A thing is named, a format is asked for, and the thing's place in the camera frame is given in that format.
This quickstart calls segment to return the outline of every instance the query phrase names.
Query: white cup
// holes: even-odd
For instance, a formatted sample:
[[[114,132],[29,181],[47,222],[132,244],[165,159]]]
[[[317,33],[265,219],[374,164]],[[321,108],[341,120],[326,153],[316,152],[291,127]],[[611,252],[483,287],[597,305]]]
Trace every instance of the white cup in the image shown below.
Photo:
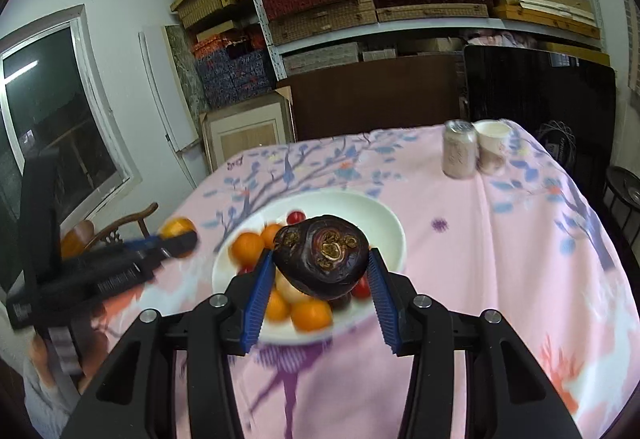
[[[473,124],[478,133],[478,170],[487,175],[501,175],[507,161],[511,127],[495,120]]]

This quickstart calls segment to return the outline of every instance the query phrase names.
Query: wooden chair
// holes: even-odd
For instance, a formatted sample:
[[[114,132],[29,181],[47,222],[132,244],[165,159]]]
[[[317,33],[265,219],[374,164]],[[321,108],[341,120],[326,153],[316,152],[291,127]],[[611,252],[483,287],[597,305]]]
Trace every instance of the wooden chair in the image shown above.
[[[63,259],[79,255],[99,242],[107,245],[122,242],[119,229],[125,224],[138,223],[142,235],[148,237],[149,230],[146,228],[145,219],[156,210],[158,210],[158,203],[151,203],[142,212],[126,215],[106,228],[101,229],[98,233],[95,233],[95,228],[91,221],[80,221],[69,230],[60,242],[60,251]]]

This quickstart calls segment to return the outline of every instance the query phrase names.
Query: white plate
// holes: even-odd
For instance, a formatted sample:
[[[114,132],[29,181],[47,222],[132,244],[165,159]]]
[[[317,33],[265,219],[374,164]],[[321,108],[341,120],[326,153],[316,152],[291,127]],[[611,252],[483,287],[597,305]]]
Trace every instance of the white plate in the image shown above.
[[[396,215],[382,203],[364,194],[325,189],[278,199],[255,212],[236,228],[226,239],[213,265],[214,293],[224,292],[238,272],[228,253],[228,247],[236,237],[243,231],[260,233],[269,223],[286,224],[287,214],[293,210],[303,211],[308,219],[320,215],[335,215],[355,224],[367,236],[369,244],[380,250],[389,271],[400,272],[404,268],[406,241]],[[260,331],[260,342],[282,345],[318,342],[354,327],[373,313],[375,310],[370,300],[352,300],[349,308],[334,312],[332,327],[311,333],[297,332],[290,319],[280,324],[265,320]]]

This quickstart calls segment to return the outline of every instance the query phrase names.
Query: pink tablecloth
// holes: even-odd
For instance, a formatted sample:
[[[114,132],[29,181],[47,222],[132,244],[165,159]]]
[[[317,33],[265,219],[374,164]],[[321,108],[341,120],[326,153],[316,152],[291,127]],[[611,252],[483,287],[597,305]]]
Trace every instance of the pink tablecloth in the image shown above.
[[[505,174],[470,180],[442,173],[442,127],[244,152],[207,178],[175,214],[195,222],[198,252],[167,264],[155,284],[112,317],[111,327],[122,332],[145,308],[166,315],[211,295],[211,268],[223,240],[271,200],[316,188],[354,189],[380,199],[400,219],[405,273],[417,291],[463,313],[500,310],[543,366],[583,437],[595,439],[640,379],[638,314],[596,214],[540,145],[513,127]],[[411,362],[392,355],[375,318],[324,343],[259,344],[232,367],[245,435],[395,438]],[[461,366],[458,357],[456,369]],[[462,372],[456,372],[456,439],[464,436]],[[185,405],[180,395],[180,437],[188,436]]]

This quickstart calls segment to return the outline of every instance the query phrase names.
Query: screw head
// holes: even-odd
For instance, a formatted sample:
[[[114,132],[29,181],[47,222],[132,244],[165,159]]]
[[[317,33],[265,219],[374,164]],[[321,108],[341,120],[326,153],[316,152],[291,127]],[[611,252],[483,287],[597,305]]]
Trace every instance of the screw head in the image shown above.
[[[414,297],[414,305],[420,309],[427,309],[428,307],[431,307],[432,303],[433,300],[425,294],[419,294]]]
[[[502,315],[495,309],[490,309],[489,311],[484,312],[484,319],[490,324],[499,324],[502,320]]]
[[[151,323],[156,318],[158,318],[158,312],[155,309],[145,309],[140,313],[140,321],[145,324]]]
[[[215,294],[209,298],[209,305],[211,307],[225,307],[229,302],[229,299],[223,294]]]

